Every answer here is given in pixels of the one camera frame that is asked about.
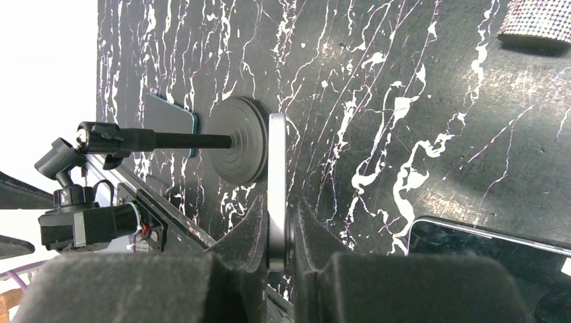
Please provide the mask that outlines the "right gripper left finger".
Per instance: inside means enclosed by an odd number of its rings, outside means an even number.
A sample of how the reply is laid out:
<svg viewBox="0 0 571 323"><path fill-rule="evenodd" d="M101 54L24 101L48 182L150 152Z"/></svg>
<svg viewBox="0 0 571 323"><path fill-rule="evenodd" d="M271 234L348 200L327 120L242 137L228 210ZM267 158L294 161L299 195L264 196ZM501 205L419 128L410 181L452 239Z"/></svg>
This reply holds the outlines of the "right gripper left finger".
<svg viewBox="0 0 571 323"><path fill-rule="evenodd" d="M41 266L15 322L264 322L267 200L206 251L65 254Z"/></svg>

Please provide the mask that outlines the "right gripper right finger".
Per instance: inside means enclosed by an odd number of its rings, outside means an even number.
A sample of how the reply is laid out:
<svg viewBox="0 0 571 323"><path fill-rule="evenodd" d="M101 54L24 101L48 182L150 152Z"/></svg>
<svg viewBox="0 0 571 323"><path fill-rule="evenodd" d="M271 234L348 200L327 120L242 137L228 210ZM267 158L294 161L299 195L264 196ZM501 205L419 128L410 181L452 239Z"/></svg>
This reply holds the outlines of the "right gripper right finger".
<svg viewBox="0 0 571 323"><path fill-rule="evenodd" d="M305 199L292 207L297 322L530 322L514 279L478 256L351 251Z"/></svg>

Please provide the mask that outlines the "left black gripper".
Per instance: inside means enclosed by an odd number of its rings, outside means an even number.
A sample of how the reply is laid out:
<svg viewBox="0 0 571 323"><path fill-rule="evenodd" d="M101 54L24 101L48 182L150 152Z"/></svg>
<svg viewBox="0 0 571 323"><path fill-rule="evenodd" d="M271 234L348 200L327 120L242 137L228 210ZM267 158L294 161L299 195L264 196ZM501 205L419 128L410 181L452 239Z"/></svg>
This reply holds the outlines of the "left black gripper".
<svg viewBox="0 0 571 323"><path fill-rule="evenodd" d="M142 190L120 184L117 192L122 203L102 207L93 187L73 184L52 196L1 172L1 209L51 209L54 198L54 209L38 218L41 244L47 250L75 251L136 235L153 251L164 251L168 225L162 210ZM1 260L34 252L32 243L0 235Z"/></svg>

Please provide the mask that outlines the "black phone pink edge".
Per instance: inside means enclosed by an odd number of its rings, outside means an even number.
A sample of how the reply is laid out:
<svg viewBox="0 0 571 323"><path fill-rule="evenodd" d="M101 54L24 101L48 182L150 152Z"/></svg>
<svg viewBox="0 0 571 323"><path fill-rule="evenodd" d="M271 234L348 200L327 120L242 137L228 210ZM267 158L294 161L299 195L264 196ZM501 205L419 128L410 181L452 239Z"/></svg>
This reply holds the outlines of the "black phone pink edge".
<svg viewBox="0 0 571 323"><path fill-rule="evenodd" d="M284 114L269 115L267 262L270 271L282 271L289 259L290 225L287 214L287 133Z"/></svg>

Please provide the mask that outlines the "black phone stand front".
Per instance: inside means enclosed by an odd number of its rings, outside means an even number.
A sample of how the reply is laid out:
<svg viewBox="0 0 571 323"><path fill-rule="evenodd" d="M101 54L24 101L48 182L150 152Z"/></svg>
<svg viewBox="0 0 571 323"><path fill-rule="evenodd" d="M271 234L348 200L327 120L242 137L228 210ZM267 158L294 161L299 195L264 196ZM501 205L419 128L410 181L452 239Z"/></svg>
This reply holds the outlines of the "black phone stand front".
<svg viewBox="0 0 571 323"><path fill-rule="evenodd" d="M206 149L211 167L225 182L235 186L256 182L268 159L268 125L263 108L252 98L232 96L215 106L207 126L207 134L190 134L81 122L74 145L62 138L54 140L34 167L67 188L73 185L69 171L84 166L87 155L104 155L104 169L113 170L132 153Z"/></svg>

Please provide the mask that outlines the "black phone blue edge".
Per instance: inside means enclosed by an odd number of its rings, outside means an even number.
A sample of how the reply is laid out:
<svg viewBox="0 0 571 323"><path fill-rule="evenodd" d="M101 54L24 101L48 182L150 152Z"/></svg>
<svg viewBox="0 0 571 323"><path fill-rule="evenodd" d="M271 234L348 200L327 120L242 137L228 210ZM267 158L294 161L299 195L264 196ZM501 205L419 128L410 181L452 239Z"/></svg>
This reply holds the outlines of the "black phone blue edge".
<svg viewBox="0 0 571 323"><path fill-rule="evenodd" d="M156 133L197 133L199 121L195 113L151 93L145 95L143 103L143 129Z"/></svg>

